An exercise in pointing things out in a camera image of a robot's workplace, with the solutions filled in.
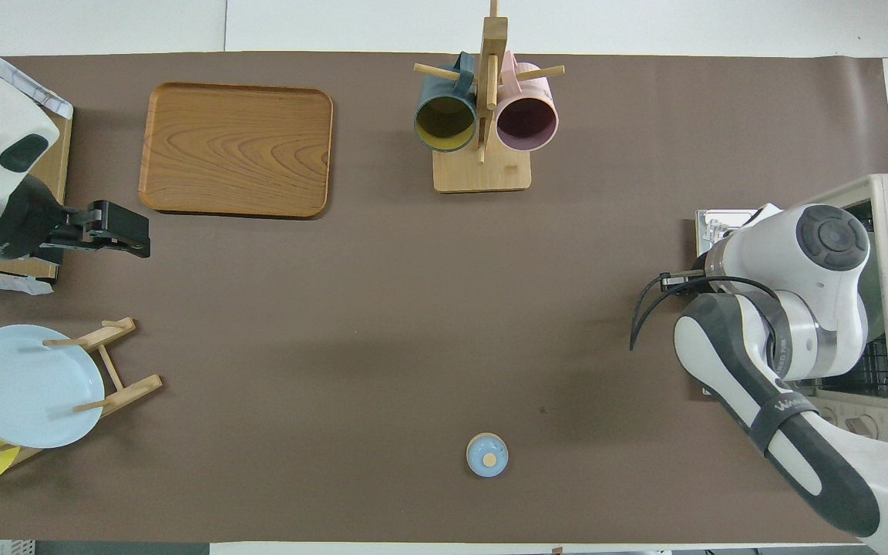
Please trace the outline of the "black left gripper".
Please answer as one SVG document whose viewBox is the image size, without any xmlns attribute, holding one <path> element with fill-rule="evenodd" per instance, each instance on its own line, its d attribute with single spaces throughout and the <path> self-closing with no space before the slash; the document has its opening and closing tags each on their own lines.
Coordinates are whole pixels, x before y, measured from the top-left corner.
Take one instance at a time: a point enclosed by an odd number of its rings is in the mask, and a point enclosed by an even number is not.
<svg viewBox="0 0 888 555">
<path fill-rule="evenodd" d="M 109 200 L 93 201 L 85 210 L 68 214 L 68 222 L 81 228 L 88 241 L 52 237 L 65 223 L 62 204 L 39 178 L 27 175 L 18 183 L 0 217 L 0 260 L 14 260 L 47 248 L 74 251 L 113 250 L 135 257 L 150 257 L 150 244 L 120 240 L 149 240 L 149 221 L 142 215 Z"/>
</svg>

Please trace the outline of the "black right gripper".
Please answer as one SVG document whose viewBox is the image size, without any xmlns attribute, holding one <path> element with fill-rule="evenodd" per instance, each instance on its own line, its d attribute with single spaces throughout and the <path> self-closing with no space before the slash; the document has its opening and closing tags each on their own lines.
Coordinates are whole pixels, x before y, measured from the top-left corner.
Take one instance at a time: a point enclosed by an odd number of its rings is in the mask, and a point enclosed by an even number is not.
<svg viewBox="0 0 888 555">
<path fill-rule="evenodd" d="M 709 292 L 711 285 L 705 280 L 704 270 L 675 271 L 660 274 L 660 291 L 667 292 L 684 287 L 681 292 Z"/>
</svg>

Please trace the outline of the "wooden serving tray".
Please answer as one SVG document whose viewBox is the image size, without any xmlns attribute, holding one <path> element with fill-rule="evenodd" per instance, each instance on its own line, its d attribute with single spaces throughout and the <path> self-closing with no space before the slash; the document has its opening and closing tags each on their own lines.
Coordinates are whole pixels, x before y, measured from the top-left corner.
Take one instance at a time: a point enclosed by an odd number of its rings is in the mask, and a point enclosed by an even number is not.
<svg viewBox="0 0 888 555">
<path fill-rule="evenodd" d="M 330 197 L 334 102 L 315 88 L 163 83 L 138 194 L 170 214 L 311 219 Z"/>
</svg>

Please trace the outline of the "wooden plate rack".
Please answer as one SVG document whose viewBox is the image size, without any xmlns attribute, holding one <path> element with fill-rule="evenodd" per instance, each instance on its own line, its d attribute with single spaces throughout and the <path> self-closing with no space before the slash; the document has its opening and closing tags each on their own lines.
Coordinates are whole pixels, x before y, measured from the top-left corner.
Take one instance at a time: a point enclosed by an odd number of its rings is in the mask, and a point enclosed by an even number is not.
<svg viewBox="0 0 888 555">
<path fill-rule="evenodd" d="M 103 409 L 101 419 L 116 413 L 120 409 L 130 406 L 134 402 L 144 398 L 145 396 L 155 392 L 161 388 L 163 382 L 158 375 L 151 375 L 139 379 L 138 382 L 125 383 L 121 379 L 116 366 L 113 363 L 112 356 L 108 347 L 120 338 L 133 333 L 136 330 L 136 322 L 133 318 L 126 317 L 119 320 L 103 320 L 99 329 L 89 331 L 84 336 L 71 338 L 66 335 L 63 340 L 51 340 L 50 345 L 80 345 L 89 355 L 92 356 L 103 379 L 105 386 L 105 398 L 99 402 L 99 407 Z M 26 449 L 17 446 L 20 453 L 15 457 L 13 466 L 24 463 L 27 459 L 36 456 L 49 449 Z"/>
</svg>

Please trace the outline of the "light blue plate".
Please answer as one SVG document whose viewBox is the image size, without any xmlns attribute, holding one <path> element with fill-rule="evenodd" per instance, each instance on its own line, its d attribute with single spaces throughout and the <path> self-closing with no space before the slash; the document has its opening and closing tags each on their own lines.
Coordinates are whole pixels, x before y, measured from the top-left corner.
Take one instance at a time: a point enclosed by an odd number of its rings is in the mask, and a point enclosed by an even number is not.
<svg viewBox="0 0 888 555">
<path fill-rule="evenodd" d="M 101 419 L 105 386 L 80 345 L 50 345 L 60 331 L 0 327 L 0 440 L 26 449 L 57 449 L 87 436 Z"/>
</svg>

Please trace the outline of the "pink mug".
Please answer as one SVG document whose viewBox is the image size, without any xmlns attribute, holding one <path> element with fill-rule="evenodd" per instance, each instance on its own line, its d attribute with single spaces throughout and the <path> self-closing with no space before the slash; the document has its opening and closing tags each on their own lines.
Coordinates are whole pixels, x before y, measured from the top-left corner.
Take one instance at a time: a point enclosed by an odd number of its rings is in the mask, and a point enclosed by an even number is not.
<svg viewBox="0 0 888 555">
<path fill-rule="evenodd" d="M 539 69 L 504 53 L 496 107 L 496 136 L 515 151 L 532 152 L 544 147 L 558 130 L 558 113 L 546 76 L 520 81 L 518 75 Z"/>
</svg>

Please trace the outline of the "wooden mug tree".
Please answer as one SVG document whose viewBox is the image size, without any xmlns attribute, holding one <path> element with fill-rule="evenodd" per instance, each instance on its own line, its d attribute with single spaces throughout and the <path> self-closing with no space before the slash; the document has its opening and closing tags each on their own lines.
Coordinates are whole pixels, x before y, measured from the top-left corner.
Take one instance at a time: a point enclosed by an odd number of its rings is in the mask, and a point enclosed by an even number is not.
<svg viewBox="0 0 888 555">
<path fill-rule="evenodd" d="M 478 86 L 478 120 L 473 138 L 462 149 L 432 152 L 432 176 L 438 193 L 518 192 L 531 186 L 531 153 L 504 146 L 496 136 L 497 91 L 504 53 L 508 43 L 508 20 L 500 15 L 500 0 L 489 0 L 489 14 L 483 20 L 480 51 L 476 60 L 475 84 Z M 447 66 L 415 64 L 413 70 L 426 75 L 457 79 Z M 547 80 L 564 73 L 563 66 L 522 72 L 520 81 L 546 76 Z"/>
</svg>

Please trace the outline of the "brown table mat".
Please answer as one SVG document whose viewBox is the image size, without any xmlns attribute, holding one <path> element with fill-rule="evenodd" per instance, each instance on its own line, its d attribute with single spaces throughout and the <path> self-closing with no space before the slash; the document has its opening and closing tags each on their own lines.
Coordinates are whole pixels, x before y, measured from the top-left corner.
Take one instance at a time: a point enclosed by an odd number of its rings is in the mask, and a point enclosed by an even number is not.
<svg viewBox="0 0 888 555">
<path fill-rule="evenodd" d="M 110 354 L 163 387 L 1 475 L 1 540 L 846 541 L 681 368 L 680 299 L 628 339 L 645 282 L 693 260 L 696 210 L 888 173 L 883 62 L 530 59 L 567 68 L 531 187 L 440 194 L 412 67 L 450 54 L 14 57 L 74 105 L 67 200 L 145 215 L 152 255 L 69 252 L 51 294 L 0 291 L 0 327 L 134 318 Z M 323 214 L 149 210 L 170 82 L 330 95 Z M 482 432 L 496 478 L 466 465 Z"/>
</svg>

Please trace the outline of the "small blue cork-lid jar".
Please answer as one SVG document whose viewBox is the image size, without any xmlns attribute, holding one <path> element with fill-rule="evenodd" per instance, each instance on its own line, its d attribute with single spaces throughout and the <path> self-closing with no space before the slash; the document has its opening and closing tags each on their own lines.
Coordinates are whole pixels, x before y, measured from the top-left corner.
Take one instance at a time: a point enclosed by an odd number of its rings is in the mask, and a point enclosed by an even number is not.
<svg viewBox="0 0 888 555">
<path fill-rule="evenodd" d="M 466 465 L 480 478 L 496 478 L 509 464 L 506 443 L 496 433 L 482 432 L 473 436 L 466 446 Z"/>
</svg>

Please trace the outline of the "dark blue mug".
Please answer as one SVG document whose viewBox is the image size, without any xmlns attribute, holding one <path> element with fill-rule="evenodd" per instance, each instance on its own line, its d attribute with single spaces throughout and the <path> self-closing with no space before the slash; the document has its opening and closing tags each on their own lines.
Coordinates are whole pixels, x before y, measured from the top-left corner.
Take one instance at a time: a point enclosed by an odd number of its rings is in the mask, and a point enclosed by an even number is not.
<svg viewBox="0 0 888 555">
<path fill-rule="evenodd" d="M 476 60 L 461 52 L 446 70 L 457 79 L 426 75 L 417 99 L 413 129 L 422 144 L 439 152 L 462 149 L 476 132 L 478 86 Z"/>
</svg>

